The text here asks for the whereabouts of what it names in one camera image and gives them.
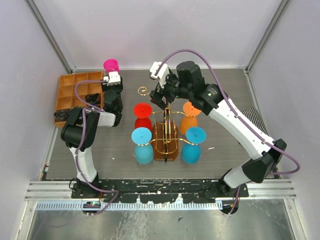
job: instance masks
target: white wall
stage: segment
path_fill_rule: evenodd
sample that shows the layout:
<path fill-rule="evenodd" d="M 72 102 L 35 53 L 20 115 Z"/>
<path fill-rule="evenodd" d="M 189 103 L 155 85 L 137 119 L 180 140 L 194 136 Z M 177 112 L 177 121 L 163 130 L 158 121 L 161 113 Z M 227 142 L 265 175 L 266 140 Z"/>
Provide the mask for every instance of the white wall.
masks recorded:
<path fill-rule="evenodd" d="M 0 239 L 10 240 L 46 155 L 65 70 L 23 0 L 0 1 L 0 32 Z"/>
<path fill-rule="evenodd" d="M 214 68 L 245 67 L 280 0 L 35 0 L 70 65 L 149 68 L 189 48 Z M 181 54 L 171 64 L 192 58 Z"/>
<path fill-rule="evenodd" d="M 320 234 L 320 2 L 293 0 L 252 69 L 274 138 L 301 163 L 290 176 L 313 239 Z M 280 166 L 294 163 L 283 157 Z"/>

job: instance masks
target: striped cloth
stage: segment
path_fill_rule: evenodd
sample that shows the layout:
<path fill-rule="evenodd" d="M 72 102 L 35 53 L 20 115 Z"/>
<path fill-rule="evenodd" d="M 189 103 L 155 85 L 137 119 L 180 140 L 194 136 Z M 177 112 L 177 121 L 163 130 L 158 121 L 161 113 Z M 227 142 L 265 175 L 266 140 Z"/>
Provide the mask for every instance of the striped cloth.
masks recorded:
<path fill-rule="evenodd" d="M 248 108 L 244 110 L 243 115 L 249 119 L 258 129 L 268 135 L 267 128 L 265 126 L 264 121 L 257 109 L 255 108 Z"/>

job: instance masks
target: orange tray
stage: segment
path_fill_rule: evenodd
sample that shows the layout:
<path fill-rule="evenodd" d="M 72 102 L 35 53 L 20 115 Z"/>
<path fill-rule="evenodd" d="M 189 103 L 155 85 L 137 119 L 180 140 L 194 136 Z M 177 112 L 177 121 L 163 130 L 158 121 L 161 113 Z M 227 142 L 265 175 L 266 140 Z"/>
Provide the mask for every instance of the orange tray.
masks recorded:
<path fill-rule="evenodd" d="M 62 75 L 59 81 L 55 112 L 58 110 L 72 109 L 74 107 L 85 107 L 86 105 L 83 102 L 79 101 L 76 96 L 76 84 L 84 80 L 100 81 L 103 79 L 103 77 L 104 76 L 102 71 Z M 100 94 L 100 107 L 104 107 L 104 95 L 100 83 L 82 83 L 78 86 L 78 94 L 82 100 L 85 100 L 85 97 L 88 94 Z M 53 124 L 57 128 L 62 128 L 65 123 L 66 121 L 56 121 L 53 118 Z"/>

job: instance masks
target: gray floor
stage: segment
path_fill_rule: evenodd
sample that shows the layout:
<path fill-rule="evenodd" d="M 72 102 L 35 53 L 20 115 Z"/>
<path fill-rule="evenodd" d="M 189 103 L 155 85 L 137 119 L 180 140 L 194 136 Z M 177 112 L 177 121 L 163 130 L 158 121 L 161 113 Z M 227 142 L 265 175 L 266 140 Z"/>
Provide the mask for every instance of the gray floor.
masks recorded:
<path fill-rule="evenodd" d="M 240 110 L 253 107 L 251 93 L 246 77 L 241 69 L 219 69 L 216 73 L 224 91 L 228 93 Z M 149 79 L 147 70 L 123 70 L 124 90 L 122 92 L 123 117 L 118 127 L 99 127 L 92 146 L 94 165 L 100 178 L 220 178 L 227 170 L 234 168 L 249 156 L 237 140 L 221 125 L 201 113 L 197 118 L 199 127 L 207 134 L 201 144 L 202 154 L 198 163 L 186 164 L 180 156 L 174 162 L 152 161 L 140 165 L 134 157 L 135 144 L 131 141 L 136 117 L 133 108 L 137 103 L 149 102 L 149 96 L 141 96 L 137 90 L 141 86 L 153 89 L 156 83 Z M 203 70 L 207 83 L 214 79 L 209 70 Z M 171 105 L 174 111 L 182 111 L 185 100 L 176 99 Z M 179 126 L 183 116 L 176 114 L 174 119 Z M 60 139 L 60 132 L 55 141 L 48 179 L 71 179 L 76 176 L 73 157 L 65 143 Z"/>
<path fill-rule="evenodd" d="M 52 228 L 48 225 L 64 227 Z M 283 200 L 242 200 L 219 210 L 36 211 L 28 240 L 294 240 Z"/>

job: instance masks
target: wooden table surface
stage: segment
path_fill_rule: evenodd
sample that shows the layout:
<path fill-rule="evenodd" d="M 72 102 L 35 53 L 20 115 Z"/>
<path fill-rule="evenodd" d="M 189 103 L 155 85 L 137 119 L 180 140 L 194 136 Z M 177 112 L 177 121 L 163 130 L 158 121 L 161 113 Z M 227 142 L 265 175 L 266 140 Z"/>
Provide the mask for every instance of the wooden table surface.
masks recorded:
<path fill-rule="evenodd" d="M 241 111 L 253 107 L 251 93 L 242 69 L 218 69 L 216 73 L 224 91 Z M 220 178 L 227 170 L 237 167 L 249 159 L 247 152 L 219 123 L 205 116 L 198 115 L 198 126 L 206 132 L 207 138 L 201 144 L 201 157 L 196 164 L 187 164 L 179 155 L 173 162 L 153 160 L 147 165 L 140 165 L 134 157 L 135 144 L 131 140 L 136 117 L 133 108 L 137 103 L 149 103 L 149 96 L 141 96 L 137 90 L 141 86 L 149 90 L 156 83 L 149 79 L 147 70 L 122 70 L 123 77 L 123 116 L 117 127 L 99 127 L 92 145 L 95 168 L 101 179 L 108 178 Z M 206 83 L 214 83 L 208 69 L 202 70 Z M 171 108 L 182 111 L 186 100 L 176 99 Z M 152 105 L 153 111 L 160 111 Z M 174 120 L 179 127 L 181 114 L 175 114 Z M 60 130 L 52 151 L 47 179 L 71 179 L 77 171 L 73 156 L 60 139 Z"/>

